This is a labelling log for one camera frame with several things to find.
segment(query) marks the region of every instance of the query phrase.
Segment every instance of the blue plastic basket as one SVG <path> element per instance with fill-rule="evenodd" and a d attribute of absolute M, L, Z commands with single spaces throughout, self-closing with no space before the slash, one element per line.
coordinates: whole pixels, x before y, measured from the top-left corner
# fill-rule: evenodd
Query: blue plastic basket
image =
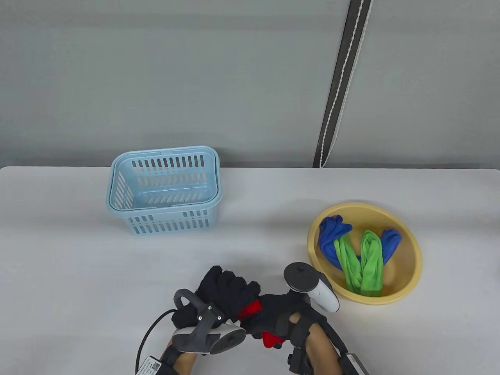
<path fill-rule="evenodd" d="M 136 235 L 212 228 L 221 163 L 206 146 L 126 152 L 111 165 L 107 207 Z"/>

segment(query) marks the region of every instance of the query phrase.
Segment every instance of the white controller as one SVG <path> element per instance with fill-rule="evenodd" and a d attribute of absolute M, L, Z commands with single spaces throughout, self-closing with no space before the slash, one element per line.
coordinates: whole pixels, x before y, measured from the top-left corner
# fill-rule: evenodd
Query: white controller
<path fill-rule="evenodd" d="M 313 266 L 295 262 L 286 266 L 283 272 L 288 286 L 295 292 L 307 293 L 319 307 L 329 313 L 339 311 L 339 299 L 327 277 Z"/>

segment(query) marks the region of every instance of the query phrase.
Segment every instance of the red fabric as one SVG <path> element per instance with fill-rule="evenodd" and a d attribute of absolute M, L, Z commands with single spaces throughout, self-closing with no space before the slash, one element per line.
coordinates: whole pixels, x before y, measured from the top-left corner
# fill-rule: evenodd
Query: red fabric
<path fill-rule="evenodd" d="M 253 317 L 255 314 L 260 313 L 262 309 L 262 303 L 259 300 L 256 300 L 254 303 L 248 305 L 243 309 L 242 312 L 239 313 L 238 320 L 243 321 L 245 319 Z M 264 343 L 264 346 L 266 348 L 271 349 L 276 347 L 276 344 L 278 344 L 279 348 L 281 348 L 285 340 L 269 332 L 262 332 L 262 342 Z"/>
<path fill-rule="evenodd" d="M 262 341 L 266 348 L 271 349 L 274 348 L 276 344 L 278 344 L 279 347 L 281 348 L 281 346 L 286 340 L 282 339 L 281 337 L 275 336 L 269 332 L 262 332 Z"/>
<path fill-rule="evenodd" d="M 239 313 L 238 320 L 243 321 L 250 317 L 253 317 L 255 314 L 260 313 L 262 311 L 262 303 L 259 300 L 256 300 L 254 303 L 248 305 L 243 309 L 242 312 Z"/>

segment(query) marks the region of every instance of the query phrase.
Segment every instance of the yellow bowl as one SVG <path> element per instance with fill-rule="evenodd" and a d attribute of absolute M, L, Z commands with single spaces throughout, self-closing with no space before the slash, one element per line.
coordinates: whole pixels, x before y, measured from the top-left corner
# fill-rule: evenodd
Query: yellow bowl
<path fill-rule="evenodd" d="M 373 231 L 379 237 L 386 229 L 396 229 L 401 234 L 401 244 L 383 268 L 380 297 L 366 297 L 349 291 L 344 273 L 335 268 L 321 252 L 318 246 L 320 224 L 324 218 L 335 215 L 341 215 L 344 223 L 352 224 L 353 230 L 349 237 L 358 256 L 361 236 L 366 230 Z M 309 230 L 307 251 L 313 267 L 326 275 L 335 293 L 360 304 L 387 305 L 396 302 L 415 289 L 422 275 L 422 252 L 410 229 L 393 214 L 371 204 L 348 202 L 323 211 Z"/>

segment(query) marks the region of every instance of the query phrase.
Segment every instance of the human hand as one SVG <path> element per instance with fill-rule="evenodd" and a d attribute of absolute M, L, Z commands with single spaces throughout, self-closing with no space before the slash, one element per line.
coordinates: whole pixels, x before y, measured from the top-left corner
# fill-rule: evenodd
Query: human hand
<path fill-rule="evenodd" d="M 261 286 L 252 281 L 247 284 L 241 276 L 231 271 L 222 271 L 221 266 L 213 266 L 194 293 L 204 303 L 214 303 L 225 319 L 238 320 L 240 312 L 257 300 Z M 176 328 L 194 327 L 198 324 L 196 308 L 191 304 L 177 310 L 172 316 Z"/>

